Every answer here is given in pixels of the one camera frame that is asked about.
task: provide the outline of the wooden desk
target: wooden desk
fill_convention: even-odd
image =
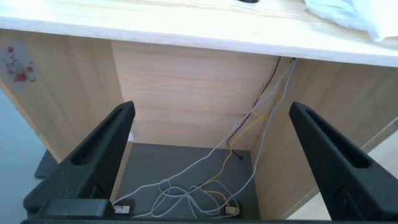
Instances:
[[[262,97],[292,57],[306,58],[257,168],[264,219],[286,218],[316,193],[287,113],[293,100],[359,146],[373,139],[367,151],[398,115],[398,40],[375,44],[311,15],[302,0],[3,1],[0,28],[0,49],[21,41],[39,69],[20,89],[2,74],[1,87],[58,161],[127,100],[136,104],[137,142],[214,147],[251,109],[278,56]],[[280,91],[258,112],[268,114],[279,98]],[[235,148],[255,159],[265,124]]]

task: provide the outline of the cable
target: cable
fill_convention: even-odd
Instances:
[[[258,96],[257,96],[257,98],[256,98],[256,100],[255,100],[255,102],[254,102],[254,104],[253,104],[253,107],[255,107],[255,105],[256,105],[256,103],[259,101],[261,95],[264,93],[264,91],[267,89],[267,87],[268,87],[269,84],[271,83],[271,80],[272,80],[272,78],[274,77],[274,75],[275,75],[275,73],[276,73],[276,70],[278,69],[279,62],[280,62],[281,58],[282,58],[282,57],[279,56],[278,61],[277,61],[276,65],[275,65],[275,67],[274,67],[274,70],[273,70],[272,73],[271,73],[271,77],[268,79],[268,82],[266,83],[266,85],[264,86],[264,88],[262,89],[262,91],[260,92],[260,94],[258,94]],[[227,142],[226,142],[226,145],[228,146],[228,148],[231,148],[231,146],[229,145],[229,141],[230,141],[231,138],[239,131],[239,129],[242,128],[243,124],[248,120],[249,116],[246,117],[246,119],[241,123],[241,125],[240,125],[240,126],[234,131],[234,133],[228,138],[228,140],[227,140]]]
[[[248,131],[250,128],[252,128],[259,120],[261,120],[262,117],[259,117],[257,120],[253,121],[244,131],[242,131],[231,143],[231,145],[233,146],[233,144],[235,143],[236,140],[238,140],[246,131]],[[231,157],[232,153],[229,152],[228,156],[226,157],[226,159],[224,160],[223,166],[221,166],[221,170],[212,178],[208,179],[205,181],[205,183],[215,179],[216,177],[218,177],[224,170],[225,164],[228,161],[229,157]]]
[[[239,126],[239,125],[241,125],[241,124],[243,123],[243,121],[245,121],[245,119],[247,119],[247,117],[254,111],[254,109],[256,109],[259,105],[261,105],[262,102],[266,101],[266,100],[268,99],[268,97],[270,97],[271,95],[274,94],[274,92],[276,91],[276,89],[277,89],[277,87],[279,86],[280,82],[283,80],[285,74],[286,74],[290,69],[292,69],[292,71],[293,71],[293,69],[294,69],[296,63],[297,63],[297,60],[294,60],[294,62],[291,63],[291,64],[289,65],[288,69],[284,72],[284,74],[281,76],[281,78],[277,81],[277,83],[276,83],[275,87],[272,89],[272,91],[271,91],[266,97],[264,97],[262,100],[260,100],[260,101],[258,102],[258,104],[255,105],[255,106],[246,114],[246,116],[245,116],[240,122],[236,123],[236,124],[234,125],[233,129],[231,130],[231,132],[230,132],[223,140],[221,140],[221,142],[220,142],[215,148],[213,148],[213,149],[208,153],[207,156],[202,157],[201,159],[197,160],[196,162],[194,162],[193,164],[191,164],[190,166],[188,166],[187,168],[185,168],[183,171],[181,171],[181,172],[179,172],[179,173],[177,173],[177,174],[175,174],[175,175],[169,177],[168,179],[163,179],[163,180],[161,180],[161,181],[158,182],[158,183],[147,184],[147,185],[142,185],[142,186],[140,186],[140,187],[139,187],[138,189],[136,189],[135,191],[133,191],[133,192],[131,192],[131,193],[129,193],[129,194],[127,194],[127,195],[125,195],[125,196],[123,196],[123,197],[117,199],[116,201],[114,201],[114,202],[113,202],[113,205],[116,204],[117,202],[119,202],[120,200],[126,198],[126,197],[129,197],[129,196],[134,195],[136,192],[138,192],[138,191],[139,191],[140,189],[142,189],[142,188],[151,187],[151,186],[156,186],[156,185],[158,185],[158,186],[160,187],[160,184],[163,184],[164,182],[169,182],[169,181],[170,181],[171,179],[173,179],[174,177],[177,177],[177,176],[181,175],[182,173],[184,173],[185,171],[189,170],[189,169],[190,169],[191,167],[193,167],[194,165],[196,165],[196,164],[198,164],[199,162],[201,162],[202,160],[208,158],[208,157],[215,151],[215,149],[217,149],[224,141],[226,141],[226,139],[231,135],[231,133],[236,129],[236,127]],[[284,99],[284,96],[285,96],[285,93],[286,93],[286,90],[287,90],[287,86],[288,86],[289,81],[290,81],[290,77],[291,77],[292,71],[290,72],[289,78],[288,78],[287,83],[286,83],[286,85],[285,85],[285,90],[284,90],[284,94],[283,94],[283,96],[282,96],[282,99],[278,102],[278,104],[277,104],[277,105],[275,106],[275,108],[272,110],[272,113],[271,113],[271,115],[270,115],[270,117],[269,117],[269,122],[266,124],[266,128],[265,128],[264,131],[263,131],[261,148],[260,148],[260,150],[259,150],[259,152],[258,152],[258,154],[257,154],[257,159],[256,159],[256,163],[255,163],[255,165],[254,165],[253,174],[252,174],[252,176],[249,178],[249,180],[244,184],[244,186],[243,186],[238,192],[236,192],[235,194],[231,195],[231,196],[227,199],[227,201],[226,201],[224,204],[222,204],[221,206],[218,206],[217,208],[211,209],[211,210],[203,210],[203,209],[201,209],[201,208],[197,205],[196,201],[192,198],[192,196],[191,196],[190,194],[191,194],[193,191],[198,190],[198,189],[200,189],[202,192],[205,192],[205,191],[202,190],[201,188],[202,188],[204,185],[209,184],[209,183],[211,183],[211,182],[216,182],[217,180],[211,180],[211,181],[209,181],[209,182],[207,182],[207,183],[202,184],[202,185],[199,186],[199,187],[192,186],[192,187],[190,187],[190,189],[188,190],[188,192],[186,192],[184,189],[181,189],[181,188],[180,188],[180,190],[184,190],[184,191],[185,191],[184,194],[182,194],[182,195],[170,195],[169,192],[170,192],[171,189],[178,189],[178,187],[170,187],[169,189],[163,191],[163,192],[159,195],[160,197],[164,195],[164,197],[162,198],[162,200],[160,200],[160,202],[159,202],[158,204],[154,203],[154,205],[152,206],[152,210],[151,210],[149,213],[146,213],[146,214],[143,214],[143,215],[149,215],[149,214],[151,214],[152,216],[154,216],[154,214],[153,214],[154,210],[159,206],[159,204],[160,204],[161,202],[164,201],[164,198],[166,198],[166,197],[179,197],[179,200],[178,200],[176,203],[179,203],[179,201],[181,201],[183,198],[188,197],[188,198],[190,198],[190,201],[193,203],[193,205],[194,205],[197,209],[199,209],[199,211],[201,211],[202,213],[207,213],[207,214],[212,214],[212,215],[213,215],[214,213],[212,213],[212,212],[219,212],[219,210],[222,209],[222,208],[228,203],[228,201],[230,201],[232,198],[234,198],[235,195],[239,194],[239,193],[247,186],[247,184],[251,181],[251,179],[254,177],[254,174],[256,173],[256,167],[257,167],[259,155],[260,155],[260,153],[261,153],[261,151],[262,151],[262,147],[263,147],[263,145],[264,145],[264,136],[265,136],[265,133],[266,133],[266,131],[267,131],[267,129],[268,129],[269,123],[271,123],[271,120],[272,120],[272,118],[273,118],[273,115],[274,115],[275,110],[279,107],[279,105],[281,104],[282,100]]]
[[[256,174],[256,171],[257,171],[257,163],[258,163],[258,161],[259,161],[259,157],[260,157],[261,152],[262,152],[262,149],[263,149],[263,147],[264,147],[265,133],[267,132],[268,127],[269,127],[269,124],[271,123],[271,121],[272,121],[272,119],[273,119],[273,117],[274,117],[275,111],[279,108],[279,105],[283,102],[283,100],[284,100],[284,98],[285,98],[285,95],[286,95],[286,92],[287,92],[287,87],[288,87],[288,85],[289,85],[289,83],[290,83],[291,74],[292,74],[292,72],[293,72],[293,70],[294,70],[294,68],[295,68],[295,64],[296,64],[296,63],[297,63],[297,60],[295,60],[295,61],[293,62],[293,64],[292,64],[292,65],[293,65],[293,66],[292,66],[292,71],[290,72],[290,74],[289,74],[289,72],[287,71],[287,72],[285,72],[285,74],[282,76],[282,79],[284,79],[284,77],[285,77],[286,74],[289,75],[289,76],[288,76],[288,79],[287,79],[287,82],[286,82],[286,84],[285,84],[285,88],[284,88],[284,92],[283,92],[282,98],[279,100],[279,102],[275,105],[274,109],[272,110],[271,115],[270,115],[270,117],[269,117],[269,122],[266,124],[266,127],[264,128],[264,130],[263,130],[263,132],[262,132],[261,145],[260,145],[260,148],[259,148],[259,152],[257,153],[257,158],[256,158],[256,162],[255,162],[255,164],[254,164],[254,170],[253,170],[252,175],[250,176],[250,178],[248,179],[248,181],[241,187],[241,189],[240,189],[239,191],[237,191],[235,194],[231,194],[231,196],[227,199],[227,201],[226,201],[224,204],[222,204],[221,206],[219,206],[219,207],[217,207],[217,208],[214,208],[214,209],[211,209],[211,210],[202,210],[199,206],[196,206],[197,204],[194,204],[194,205],[197,207],[197,209],[199,209],[202,213],[211,214],[212,212],[219,212],[220,209],[223,208],[223,207],[228,203],[228,201],[231,200],[231,199],[234,199],[234,201],[235,201],[235,203],[236,203],[236,205],[237,205],[237,202],[236,202],[234,196],[236,196],[237,194],[239,194],[239,193],[248,185],[248,183],[250,183],[250,181],[253,179],[254,175]],[[181,200],[183,199],[183,197],[189,197],[190,200],[192,200],[193,203],[196,203],[195,200],[194,200],[194,199],[192,198],[192,196],[190,195],[190,193],[192,193],[193,191],[198,190],[198,189],[201,190],[201,188],[202,188],[204,185],[206,185],[206,184],[208,184],[208,183],[210,183],[210,182],[214,182],[214,181],[215,181],[215,182],[219,182],[218,180],[211,180],[211,181],[209,181],[209,182],[207,182],[207,183],[202,184],[200,187],[192,186],[192,187],[194,187],[194,190],[188,190],[188,192],[186,192],[184,189],[181,189],[181,190],[184,191],[185,193],[184,193],[183,195],[173,195],[172,197],[181,197],[181,198],[180,198],[170,209],[168,209],[165,213],[163,213],[161,216],[163,216],[163,215],[165,215],[166,213],[168,213],[169,211],[171,211],[171,209],[173,209],[173,208],[179,203],[179,201],[181,201]],[[227,215],[227,216],[213,217],[213,218],[224,218],[224,217],[231,217],[231,215],[230,215],[230,216]]]
[[[278,62],[277,62],[277,65],[276,65],[276,67],[275,67],[274,72],[276,71],[276,68],[277,68],[277,66],[278,66],[278,64],[279,64],[279,61],[280,61],[280,59],[279,59]],[[260,93],[260,95],[257,97],[257,100],[258,100],[259,97],[262,95],[262,93],[264,92],[264,90],[265,90],[265,89],[263,89],[263,91],[262,91],[262,92]],[[241,132],[236,138],[233,139],[233,141],[232,141],[232,143],[231,143],[231,146],[229,147],[229,154],[228,154],[228,156],[225,158],[224,163],[223,163],[223,165],[221,166],[221,170],[220,170],[216,175],[214,175],[212,178],[210,178],[210,179],[208,179],[207,181],[205,181],[205,183],[207,183],[207,182],[209,182],[209,181],[211,181],[211,180],[217,178],[219,175],[221,175],[221,174],[223,173],[225,164],[227,163],[228,159],[229,159],[229,158],[231,157],[231,155],[232,155],[232,147],[233,147],[234,143],[235,143],[246,131],[248,131],[250,128],[252,128],[260,119],[263,119],[263,120],[268,119],[267,116],[260,116],[260,115],[257,114],[255,111],[253,111],[252,113],[255,114],[255,115],[257,116],[257,119],[256,119],[255,121],[253,121],[253,122],[252,122],[243,132]],[[221,194],[221,196],[223,196],[224,200],[226,201],[225,196],[224,196],[221,192],[213,192],[213,193]]]

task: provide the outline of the pink flower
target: pink flower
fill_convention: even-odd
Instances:
[[[23,72],[20,72],[15,77],[14,82],[24,82],[26,80],[27,80],[27,75]]]

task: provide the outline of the flower sticker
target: flower sticker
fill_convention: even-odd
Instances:
[[[28,48],[22,42],[11,43],[0,50],[0,59],[0,73],[4,71],[10,85],[22,88],[36,80],[37,69]]]

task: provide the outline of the black cable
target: black cable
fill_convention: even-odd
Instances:
[[[278,69],[279,62],[280,62],[281,58],[282,58],[282,57],[279,56],[278,61],[277,61],[276,65],[275,65],[274,71],[273,71],[272,74],[271,74],[271,77],[269,78],[269,80],[268,80],[267,84],[265,85],[265,87],[264,87],[264,88],[262,89],[262,91],[260,92],[259,96],[257,97],[256,101],[255,101],[254,104],[253,104],[253,107],[257,104],[257,102],[258,102],[259,99],[260,99],[260,96],[263,94],[263,92],[264,92],[264,91],[266,90],[266,88],[269,86],[269,84],[270,84],[272,78],[274,77],[274,75],[275,75],[275,73],[276,73],[276,70]],[[237,129],[235,129],[234,133],[228,138],[228,140],[226,141],[226,145],[228,146],[228,148],[231,148],[231,146],[229,145],[229,140],[231,140],[231,138],[239,131],[239,129],[242,128],[242,126],[243,126],[244,123],[248,120],[248,118],[250,117],[250,115],[251,115],[251,113],[249,113],[249,115],[244,119],[244,121],[241,123],[241,125],[239,125],[239,127],[238,127]],[[235,154],[235,156],[237,156],[239,159],[243,160],[243,157],[239,156],[233,149],[232,149],[232,152],[233,152],[233,153]]]

